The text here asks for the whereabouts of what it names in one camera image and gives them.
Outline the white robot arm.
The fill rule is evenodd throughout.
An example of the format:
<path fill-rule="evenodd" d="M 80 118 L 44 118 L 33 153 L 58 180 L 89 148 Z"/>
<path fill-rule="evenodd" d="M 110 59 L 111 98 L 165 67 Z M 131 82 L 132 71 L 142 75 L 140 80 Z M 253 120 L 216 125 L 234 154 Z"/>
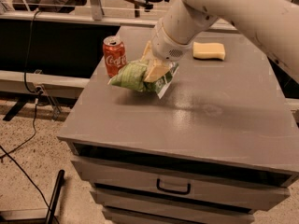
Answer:
<path fill-rule="evenodd" d="M 299 6 L 286 0 L 176 0 L 152 31 L 153 55 L 181 59 L 197 34 L 218 19 L 299 82 Z"/>

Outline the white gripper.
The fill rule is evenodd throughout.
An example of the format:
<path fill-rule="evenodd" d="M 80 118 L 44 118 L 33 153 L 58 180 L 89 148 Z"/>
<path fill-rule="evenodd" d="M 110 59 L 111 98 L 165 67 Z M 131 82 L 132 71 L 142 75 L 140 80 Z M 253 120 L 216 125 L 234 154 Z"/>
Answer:
<path fill-rule="evenodd" d="M 148 41 L 141 57 L 142 61 L 149 61 L 144 81 L 151 83 L 165 75 L 170 70 L 170 64 L 162 60 L 180 60 L 191 48 L 192 40 L 192 21 L 159 19 L 152 30 L 151 42 Z"/>

